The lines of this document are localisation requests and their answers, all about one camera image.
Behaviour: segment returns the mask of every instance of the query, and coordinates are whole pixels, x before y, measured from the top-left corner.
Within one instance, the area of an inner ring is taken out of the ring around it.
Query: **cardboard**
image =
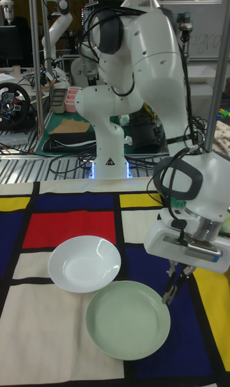
[[[67,120],[64,118],[53,131],[49,134],[66,134],[69,132],[86,132],[89,129],[90,123],[82,121],[75,121],[74,118]]]

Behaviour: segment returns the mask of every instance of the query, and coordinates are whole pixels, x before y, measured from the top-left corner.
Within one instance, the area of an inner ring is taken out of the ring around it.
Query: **blue light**
[[[94,164],[94,162],[92,162],[91,173],[89,175],[89,178],[92,180],[94,180],[94,178],[95,178],[95,164]]]
[[[127,170],[127,178],[132,178],[132,174],[131,174],[131,172],[130,172],[130,165],[129,165],[129,162],[127,161],[127,168],[126,168],[126,170]]]

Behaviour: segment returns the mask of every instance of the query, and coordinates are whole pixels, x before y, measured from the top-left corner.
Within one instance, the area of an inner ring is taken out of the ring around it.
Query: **light green plate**
[[[117,281],[90,300],[86,327],[92,341],[117,359],[138,360],[164,344],[170,315],[162,298],[150,287],[134,281]]]

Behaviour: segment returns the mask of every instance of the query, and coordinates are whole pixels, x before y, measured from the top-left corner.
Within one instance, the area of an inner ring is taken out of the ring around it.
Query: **clamp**
[[[169,279],[167,280],[164,291],[165,294],[162,298],[162,303],[170,305],[173,301],[173,298],[175,295],[179,294],[179,291],[181,289],[181,286],[186,282],[189,275],[195,271],[194,266],[186,266],[182,271],[180,272],[178,279],[176,280],[176,283],[174,284],[174,280],[176,278],[176,268],[175,266],[178,263],[175,261],[170,260],[170,269],[167,271],[169,275]]]

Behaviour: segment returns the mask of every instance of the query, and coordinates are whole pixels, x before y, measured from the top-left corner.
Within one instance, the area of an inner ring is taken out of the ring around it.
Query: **plate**
[[[150,356],[166,341],[170,315],[150,287],[117,281],[99,290],[89,302],[86,327],[104,353],[121,360]]]
[[[68,239],[51,254],[48,272],[52,281],[69,292],[94,292],[118,274],[121,257],[104,238],[85,235]]]

